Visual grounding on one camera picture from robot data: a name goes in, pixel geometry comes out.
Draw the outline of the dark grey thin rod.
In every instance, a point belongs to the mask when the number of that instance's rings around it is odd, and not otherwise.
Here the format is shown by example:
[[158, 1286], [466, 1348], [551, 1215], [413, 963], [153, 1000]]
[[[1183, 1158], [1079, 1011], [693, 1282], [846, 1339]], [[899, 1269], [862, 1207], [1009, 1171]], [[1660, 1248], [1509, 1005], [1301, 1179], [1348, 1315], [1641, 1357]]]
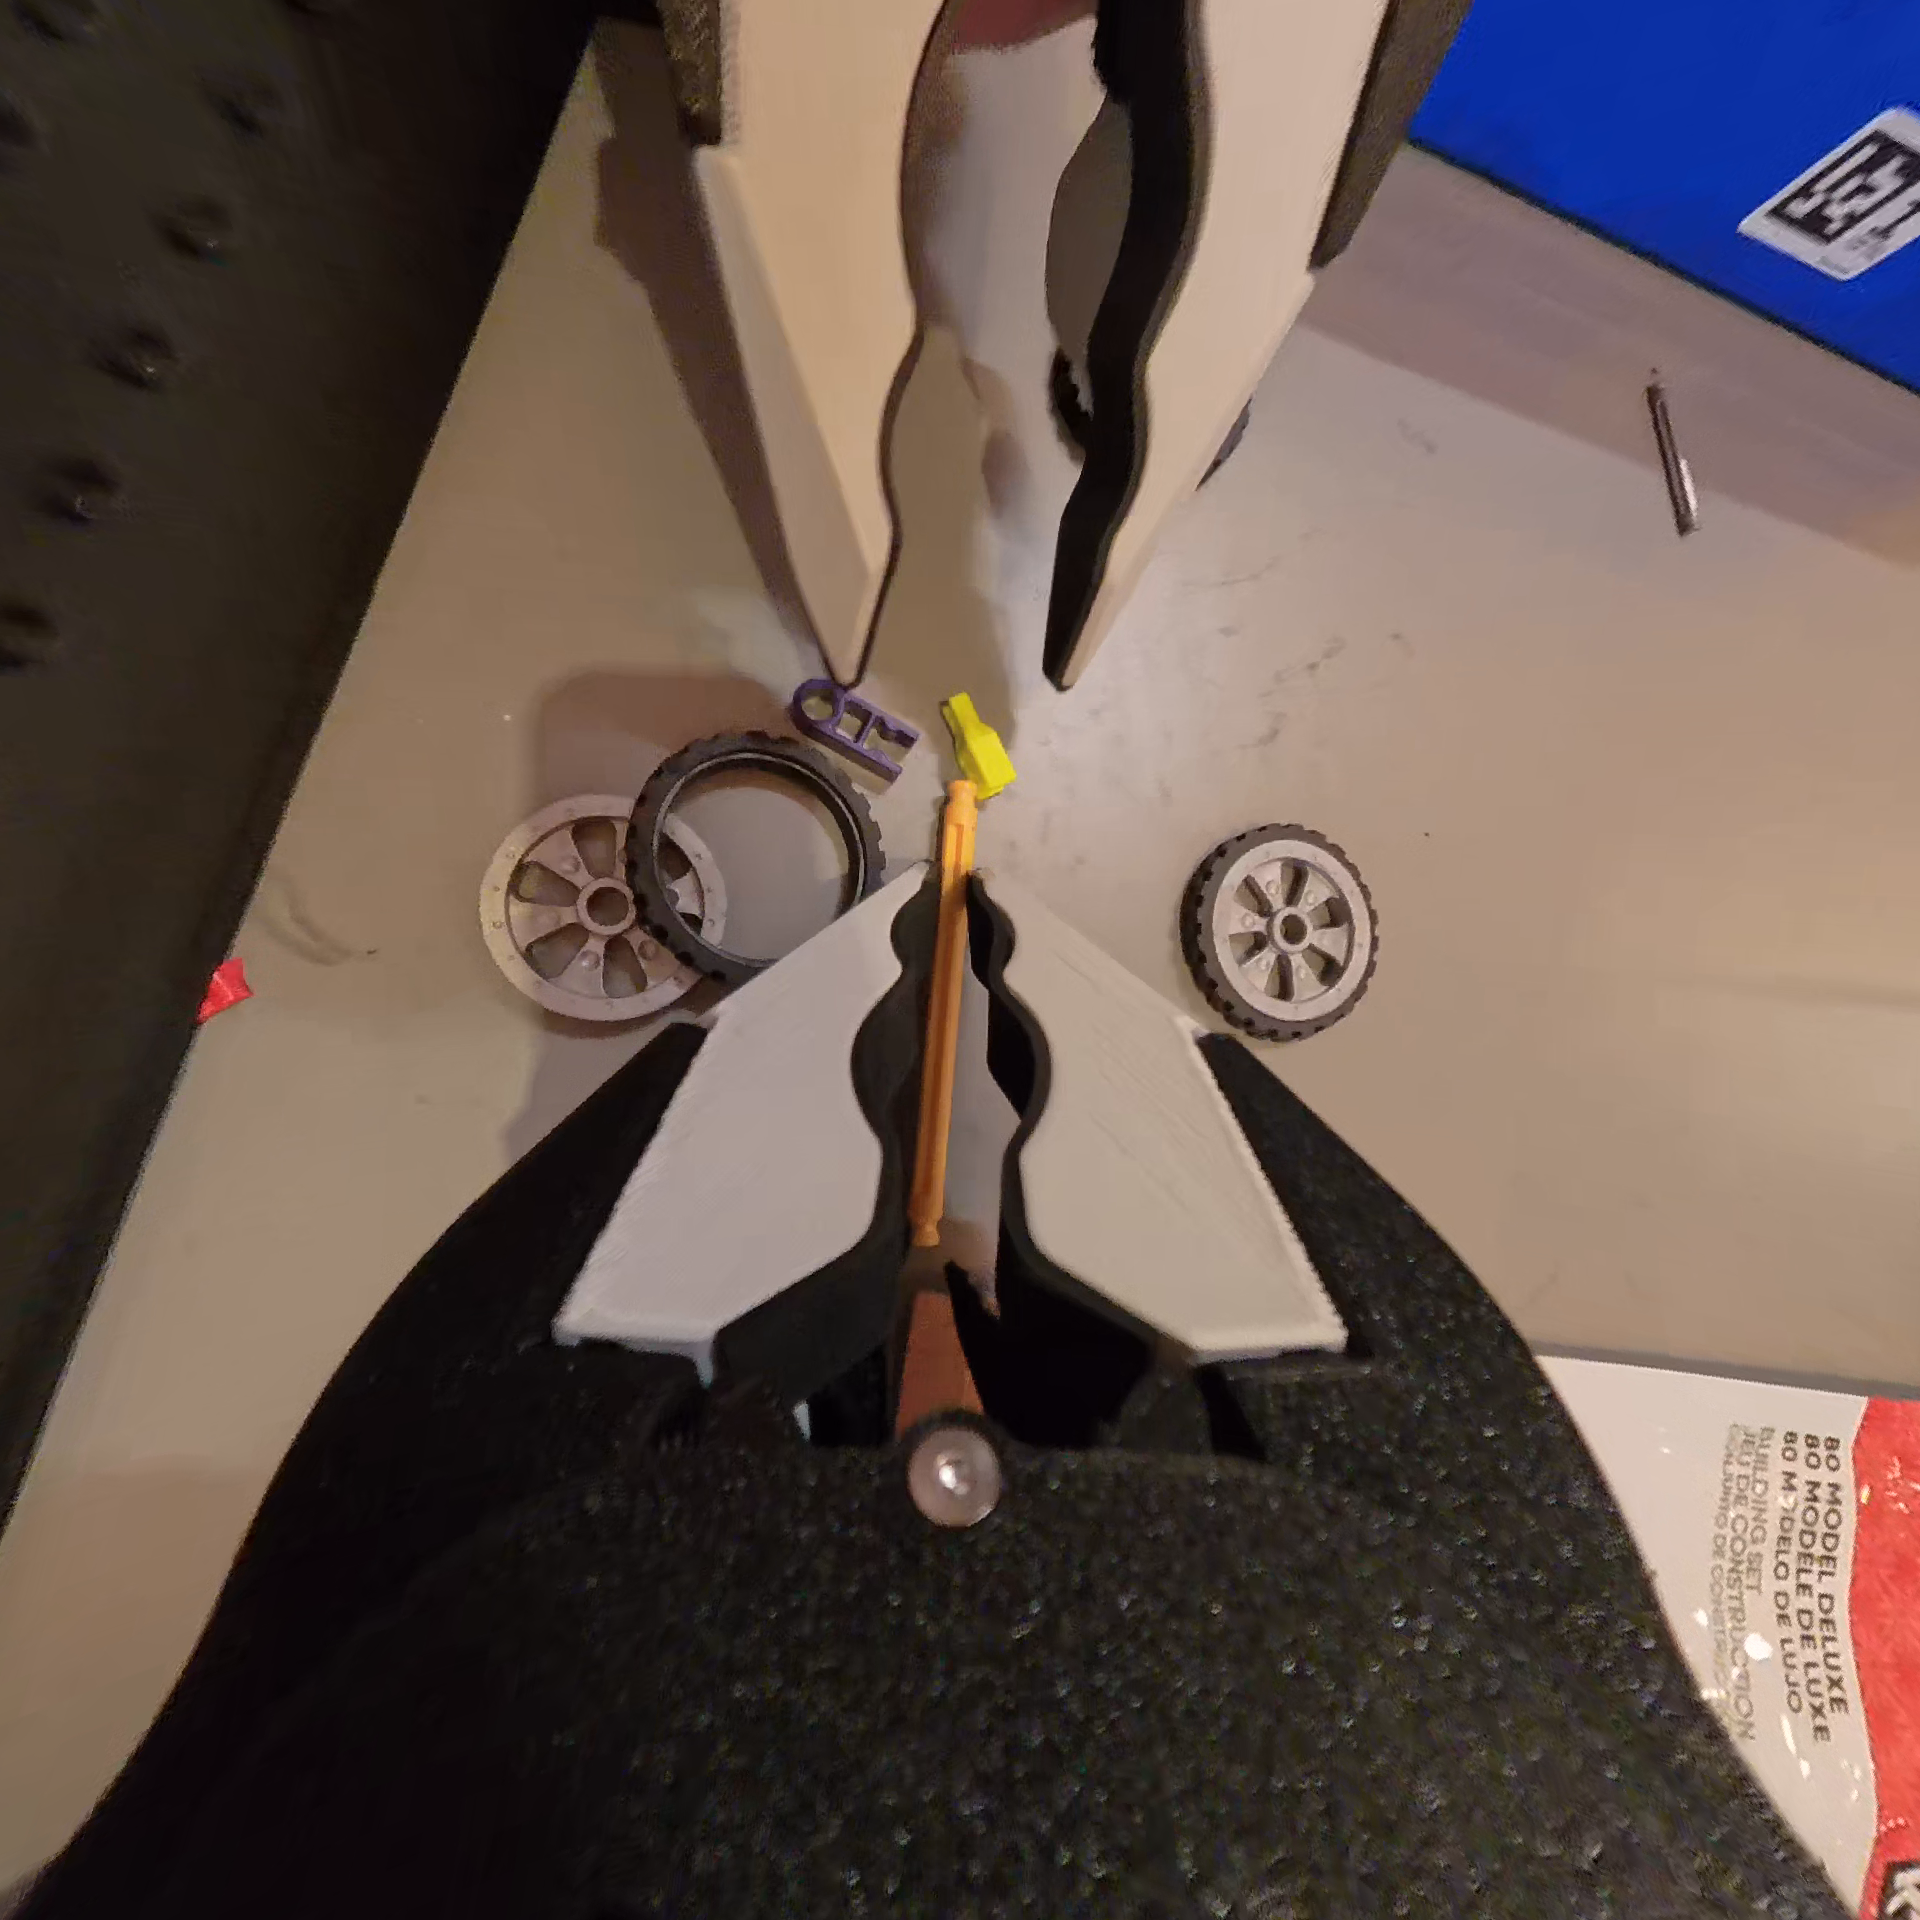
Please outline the dark grey thin rod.
[[1649, 383], [1644, 389], [1644, 405], [1649, 413], [1649, 432], [1663, 479], [1671, 525], [1678, 536], [1693, 536], [1698, 533], [1697, 478], [1691, 471], [1691, 462], [1675, 434], [1671, 398], [1660, 370], [1653, 370], [1649, 374]]

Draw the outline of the yellow plastic connector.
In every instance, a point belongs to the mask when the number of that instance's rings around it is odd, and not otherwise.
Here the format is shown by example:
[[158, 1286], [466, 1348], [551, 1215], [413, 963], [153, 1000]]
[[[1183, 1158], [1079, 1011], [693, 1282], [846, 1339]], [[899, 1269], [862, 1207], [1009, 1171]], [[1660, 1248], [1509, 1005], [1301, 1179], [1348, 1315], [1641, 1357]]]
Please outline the yellow plastic connector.
[[1002, 735], [964, 690], [942, 701], [942, 719], [957, 774], [973, 787], [977, 803], [995, 799], [1017, 782], [1017, 768]]

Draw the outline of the grey toy wheel black tire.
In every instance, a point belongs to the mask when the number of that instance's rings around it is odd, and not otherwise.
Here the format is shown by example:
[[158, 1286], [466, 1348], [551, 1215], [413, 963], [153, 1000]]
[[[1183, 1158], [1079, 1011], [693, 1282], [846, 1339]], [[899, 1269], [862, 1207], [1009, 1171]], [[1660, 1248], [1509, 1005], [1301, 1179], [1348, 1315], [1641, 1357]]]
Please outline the grey toy wheel black tire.
[[1177, 931], [1206, 1005], [1265, 1042], [1307, 1040], [1343, 1019], [1378, 960], [1364, 878], [1342, 845], [1299, 823], [1215, 840], [1187, 879]]

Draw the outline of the blue plastic bin white tag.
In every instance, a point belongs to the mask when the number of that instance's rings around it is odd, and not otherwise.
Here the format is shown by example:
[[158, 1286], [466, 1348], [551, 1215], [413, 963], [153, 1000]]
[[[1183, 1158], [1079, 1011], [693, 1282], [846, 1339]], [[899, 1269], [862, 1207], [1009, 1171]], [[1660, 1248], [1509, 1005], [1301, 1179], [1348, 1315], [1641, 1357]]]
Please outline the blue plastic bin white tag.
[[1915, 2], [1476, 2], [1410, 139], [1918, 387]]

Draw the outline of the purple plastic connector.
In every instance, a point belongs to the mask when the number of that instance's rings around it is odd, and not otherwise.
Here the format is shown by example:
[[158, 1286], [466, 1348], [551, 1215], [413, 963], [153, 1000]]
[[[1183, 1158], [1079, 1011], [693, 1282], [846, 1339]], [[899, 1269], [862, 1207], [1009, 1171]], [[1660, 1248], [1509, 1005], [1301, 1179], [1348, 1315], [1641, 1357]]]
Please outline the purple plastic connector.
[[906, 759], [921, 743], [918, 727], [827, 677], [797, 683], [787, 715], [810, 743], [882, 787], [899, 782]]

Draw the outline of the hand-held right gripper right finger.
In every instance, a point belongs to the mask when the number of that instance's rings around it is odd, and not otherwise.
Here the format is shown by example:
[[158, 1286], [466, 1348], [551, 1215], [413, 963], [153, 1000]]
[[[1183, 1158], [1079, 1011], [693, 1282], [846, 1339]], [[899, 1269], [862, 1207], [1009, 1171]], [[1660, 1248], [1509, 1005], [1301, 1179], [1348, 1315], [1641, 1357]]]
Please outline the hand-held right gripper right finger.
[[1209, 1032], [1035, 892], [970, 883], [999, 1152], [995, 1282], [1187, 1360], [1342, 1354], [1348, 1330], [1209, 1066]]

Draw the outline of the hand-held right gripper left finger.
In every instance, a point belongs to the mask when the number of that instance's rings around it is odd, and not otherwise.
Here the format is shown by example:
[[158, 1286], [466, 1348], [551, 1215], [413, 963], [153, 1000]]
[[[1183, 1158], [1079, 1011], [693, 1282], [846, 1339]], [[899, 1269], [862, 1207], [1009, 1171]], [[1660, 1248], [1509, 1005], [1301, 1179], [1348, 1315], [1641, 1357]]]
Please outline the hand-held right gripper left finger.
[[929, 866], [710, 1014], [555, 1317], [706, 1386], [830, 1387], [897, 1318], [921, 1104]]

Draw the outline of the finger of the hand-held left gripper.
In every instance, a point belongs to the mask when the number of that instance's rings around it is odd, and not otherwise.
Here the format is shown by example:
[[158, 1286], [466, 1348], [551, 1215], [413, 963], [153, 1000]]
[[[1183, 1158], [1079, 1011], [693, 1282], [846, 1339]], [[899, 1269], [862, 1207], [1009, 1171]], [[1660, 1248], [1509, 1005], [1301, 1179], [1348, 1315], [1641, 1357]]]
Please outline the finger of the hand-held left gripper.
[[890, 445], [921, 348], [906, 151], [942, 2], [715, 8], [698, 181], [774, 525], [827, 674], [863, 678], [900, 524]]
[[1130, 187], [1051, 562], [1042, 667], [1060, 690], [1089, 671], [1305, 307], [1383, 23], [1385, 4], [1362, 2], [1095, 11]]

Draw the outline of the orange plastic rod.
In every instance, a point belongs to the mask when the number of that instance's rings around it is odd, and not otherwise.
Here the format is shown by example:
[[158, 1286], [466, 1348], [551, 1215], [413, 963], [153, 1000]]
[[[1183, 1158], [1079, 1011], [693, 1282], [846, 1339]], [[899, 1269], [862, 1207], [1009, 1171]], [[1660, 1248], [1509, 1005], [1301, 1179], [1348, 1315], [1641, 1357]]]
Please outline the orange plastic rod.
[[940, 910], [929, 973], [918, 1134], [907, 1194], [907, 1230], [914, 1252], [940, 1245], [945, 1224], [957, 1019], [970, 952], [970, 879], [977, 862], [977, 811], [977, 784], [970, 779], [949, 782], [938, 862]]

